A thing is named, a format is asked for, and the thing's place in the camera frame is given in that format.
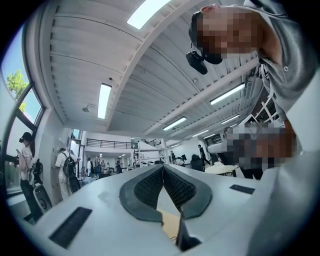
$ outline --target vr headset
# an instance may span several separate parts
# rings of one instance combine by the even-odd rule
[[[193,67],[202,75],[205,75],[206,73],[208,73],[208,69],[204,64],[204,61],[217,65],[222,62],[222,57],[220,54],[206,52],[206,50],[202,46],[202,42],[198,42],[197,22],[202,18],[203,14],[201,11],[197,11],[192,16],[191,25],[189,27],[191,51],[186,54],[186,59],[188,60],[191,67]],[[200,50],[201,55],[196,52],[195,47]]]

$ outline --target glass window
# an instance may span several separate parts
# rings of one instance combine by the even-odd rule
[[[0,70],[0,140],[4,135],[7,121],[10,118],[11,111],[15,107],[15,104],[16,101],[9,92]]]
[[[7,155],[15,157],[17,155],[17,150],[21,152],[23,145],[19,142],[19,138],[21,138],[25,132],[33,133],[32,130],[26,127],[26,125],[16,117],[8,140],[8,146],[6,149]]]
[[[73,130],[73,136],[78,140],[79,139],[79,130]]]
[[[18,164],[18,159],[16,159],[15,161],[4,161],[5,185],[8,195],[21,191],[20,172]]]
[[[23,26],[12,40],[1,63],[1,72],[6,86],[16,100],[29,84],[22,54],[22,32]]]
[[[21,103],[20,110],[31,123],[36,123],[37,116],[41,110],[41,105],[33,89],[29,91],[24,101]]]

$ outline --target railing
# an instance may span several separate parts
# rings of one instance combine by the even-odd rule
[[[138,143],[87,138],[86,146],[98,147],[98,148],[109,148],[109,149],[137,149]]]
[[[161,144],[161,139],[160,138],[155,138],[154,140],[151,140],[149,142],[147,142],[147,144],[149,144],[150,146],[157,146]]]

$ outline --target black slot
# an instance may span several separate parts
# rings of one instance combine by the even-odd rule
[[[67,249],[72,240],[91,214],[92,210],[78,207],[75,211],[61,224],[60,227],[51,235],[49,239]]]
[[[254,193],[254,191],[255,191],[254,188],[247,187],[247,186],[240,186],[240,185],[232,185],[230,187],[230,189],[236,190],[236,191],[240,191],[240,192],[243,192],[243,193],[246,193],[246,194],[250,194],[250,195],[252,195]]]

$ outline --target sky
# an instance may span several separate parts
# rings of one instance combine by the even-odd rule
[[[22,55],[22,31],[23,27],[16,34],[15,38],[11,42],[11,45],[6,52],[3,61],[1,63],[1,69],[4,79],[7,81],[7,76],[14,74],[17,70],[21,70],[23,79],[25,82],[29,82],[28,76],[26,74],[26,69],[24,65],[23,55]],[[34,123],[37,114],[40,110],[40,104],[37,101],[36,96],[33,91],[30,91],[24,99],[25,111],[24,115]]]

